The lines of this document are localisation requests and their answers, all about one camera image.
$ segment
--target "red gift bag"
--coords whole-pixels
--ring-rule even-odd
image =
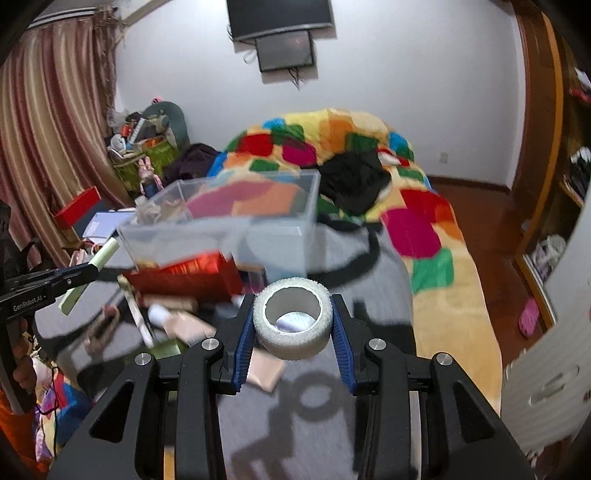
[[[234,260],[219,251],[161,268],[143,268],[124,274],[141,294],[193,297],[198,302],[230,301],[242,292],[242,280]]]

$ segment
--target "pink slipper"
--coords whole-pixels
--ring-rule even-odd
[[[523,312],[519,317],[519,331],[524,337],[529,338],[535,332],[535,327],[538,325],[538,318],[540,316],[540,310],[535,299],[530,297],[525,303]]]

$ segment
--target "television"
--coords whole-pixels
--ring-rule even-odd
[[[329,0],[227,0],[227,4],[236,41],[333,25]]]
[[[307,30],[257,37],[255,44],[261,72],[314,65],[312,36]]]

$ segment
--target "small monitor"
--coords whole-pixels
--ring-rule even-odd
[[[267,35],[257,38],[255,42],[261,72],[314,65],[312,36],[309,31]]]

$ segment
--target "blue gripper pad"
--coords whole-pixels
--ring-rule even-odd
[[[234,374],[232,375],[232,385],[237,392],[240,392],[242,384],[246,381],[248,367],[251,364],[252,349],[255,346],[255,324],[252,321],[252,306],[248,310],[248,315],[242,334],[238,341],[238,347],[235,352]]]
[[[343,326],[343,321],[340,318],[339,312],[336,309],[334,301],[333,304],[333,325],[332,325],[332,340],[335,349],[336,361],[339,364],[340,379],[343,381],[349,393],[354,394],[357,389],[357,382],[355,381],[355,370],[353,366],[353,351]]]

